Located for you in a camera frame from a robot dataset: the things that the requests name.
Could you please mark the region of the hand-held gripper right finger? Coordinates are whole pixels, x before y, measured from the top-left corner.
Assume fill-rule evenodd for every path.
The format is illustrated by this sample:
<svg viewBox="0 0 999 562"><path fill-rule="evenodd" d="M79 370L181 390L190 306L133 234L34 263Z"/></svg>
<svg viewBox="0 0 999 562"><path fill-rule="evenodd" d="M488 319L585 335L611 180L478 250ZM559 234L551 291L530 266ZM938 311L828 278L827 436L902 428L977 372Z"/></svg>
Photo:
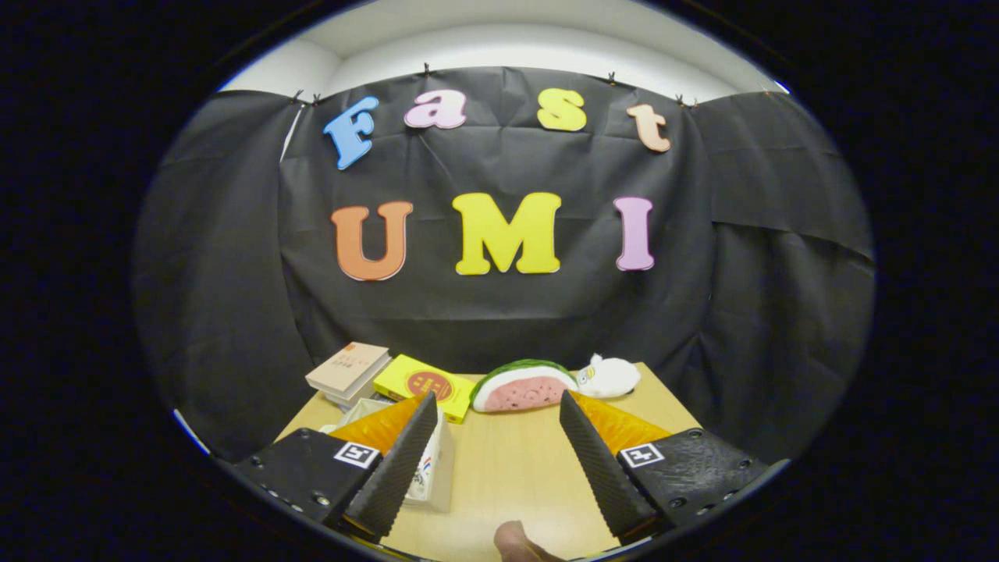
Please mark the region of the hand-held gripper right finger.
<svg viewBox="0 0 999 562"><path fill-rule="evenodd" d="M624 546L700 525L789 463L768 464L702 427L670 432L568 390L559 420L604 523Z"/></svg>

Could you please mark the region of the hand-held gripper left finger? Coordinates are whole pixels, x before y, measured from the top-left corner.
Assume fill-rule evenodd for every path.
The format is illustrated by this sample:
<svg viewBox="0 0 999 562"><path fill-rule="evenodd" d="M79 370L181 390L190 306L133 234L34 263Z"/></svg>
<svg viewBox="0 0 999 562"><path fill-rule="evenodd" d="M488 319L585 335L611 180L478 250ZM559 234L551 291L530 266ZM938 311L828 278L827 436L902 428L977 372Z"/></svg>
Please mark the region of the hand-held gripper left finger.
<svg viewBox="0 0 999 562"><path fill-rule="evenodd" d="M438 419L435 394L417 395L332 432L297 429L233 471L286 509L377 543L392 530Z"/></svg>

